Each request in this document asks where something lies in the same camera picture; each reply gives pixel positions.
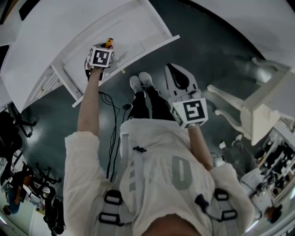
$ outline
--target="backpack strap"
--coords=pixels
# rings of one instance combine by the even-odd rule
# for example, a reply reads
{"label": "backpack strap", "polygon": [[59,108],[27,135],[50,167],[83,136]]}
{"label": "backpack strap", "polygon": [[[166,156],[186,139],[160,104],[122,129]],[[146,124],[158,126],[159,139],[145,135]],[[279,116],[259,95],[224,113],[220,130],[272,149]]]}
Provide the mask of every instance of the backpack strap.
{"label": "backpack strap", "polygon": [[122,199],[122,195],[119,192],[122,176],[128,166],[128,134],[122,135],[121,142],[124,148],[120,168],[115,177],[115,181],[113,182],[112,190],[109,190],[104,198],[103,211],[99,214],[98,218],[98,221],[100,222],[98,235],[132,235],[131,222],[134,216],[129,213],[128,208]]}
{"label": "backpack strap", "polygon": [[226,191],[215,189],[214,198],[210,204],[204,199],[203,195],[198,195],[195,203],[211,219],[214,232],[218,232],[220,228],[225,228],[226,236],[239,235],[239,225],[236,220],[237,212],[230,205],[229,195]]}

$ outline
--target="white box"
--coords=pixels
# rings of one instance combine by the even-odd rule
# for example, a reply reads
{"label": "white box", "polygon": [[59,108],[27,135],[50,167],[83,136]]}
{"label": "white box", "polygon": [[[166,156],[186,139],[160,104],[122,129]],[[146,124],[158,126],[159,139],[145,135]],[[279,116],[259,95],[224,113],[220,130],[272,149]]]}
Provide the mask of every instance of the white box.
{"label": "white box", "polygon": [[181,128],[201,126],[208,120],[205,98],[173,102],[170,112]]}

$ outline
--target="forearm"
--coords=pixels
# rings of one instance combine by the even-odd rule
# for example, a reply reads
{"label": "forearm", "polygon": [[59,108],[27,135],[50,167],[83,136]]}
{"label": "forearm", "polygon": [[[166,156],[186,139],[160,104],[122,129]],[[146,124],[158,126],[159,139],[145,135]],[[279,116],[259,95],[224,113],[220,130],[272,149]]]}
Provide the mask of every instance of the forearm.
{"label": "forearm", "polygon": [[81,103],[78,131],[89,131],[98,136],[99,119],[98,119],[98,83],[101,68],[91,73],[88,85]]}
{"label": "forearm", "polygon": [[199,127],[189,128],[189,140],[191,153],[210,171],[213,168],[212,157]]}
{"label": "forearm", "polygon": [[20,189],[18,189],[18,194],[17,194],[17,197],[16,197],[16,199],[14,200],[14,203],[15,203],[15,205],[18,205],[19,204],[19,201],[20,201]]}

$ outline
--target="white sneaker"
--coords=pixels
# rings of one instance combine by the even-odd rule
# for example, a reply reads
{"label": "white sneaker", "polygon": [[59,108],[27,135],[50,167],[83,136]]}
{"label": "white sneaker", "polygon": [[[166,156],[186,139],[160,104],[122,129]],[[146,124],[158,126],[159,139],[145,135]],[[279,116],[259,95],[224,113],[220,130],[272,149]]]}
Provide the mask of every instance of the white sneaker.
{"label": "white sneaker", "polygon": [[224,141],[221,141],[221,142],[220,142],[220,144],[219,144],[219,148],[220,148],[221,150],[226,149],[226,144],[225,144]]}
{"label": "white sneaker", "polygon": [[134,93],[143,91],[142,83],[140,82],[140,79],[138,76],[131,76],[130,87],[133,89]]}
{"label": "white sneaker", "polygon": [[139,73],[139,79],[140,79],[143,87],[145,87],[146,89],[151,87],[151,86],[154,87],[152,77],[148,73],[146,73],[144,71],[140,72]]}
{"label": "white sneaker", "polygon": [[235,140],[231,143],[231,145],[233,146],[234,143],[235,143],[236,141],[241,141],[242,138],[243,138],[243,135],[242,135],[242,134],[239,134],[239,135],[235,138]]}

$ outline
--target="white table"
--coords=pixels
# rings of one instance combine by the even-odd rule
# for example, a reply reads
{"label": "white table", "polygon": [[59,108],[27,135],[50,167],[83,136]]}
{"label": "white table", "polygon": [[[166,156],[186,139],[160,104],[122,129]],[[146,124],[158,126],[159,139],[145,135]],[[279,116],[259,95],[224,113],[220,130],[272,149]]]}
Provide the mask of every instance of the white table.
{"label": "white table", "polygon": [[73,102],[81,101],[87,82],[82,62],[90,46],[108,37],[114,38],[119,58],[106,70],[103,83],[179,38],[148,0],[41,0],[21,23],[1,68],[16,108],[21,112],[62,84]]}

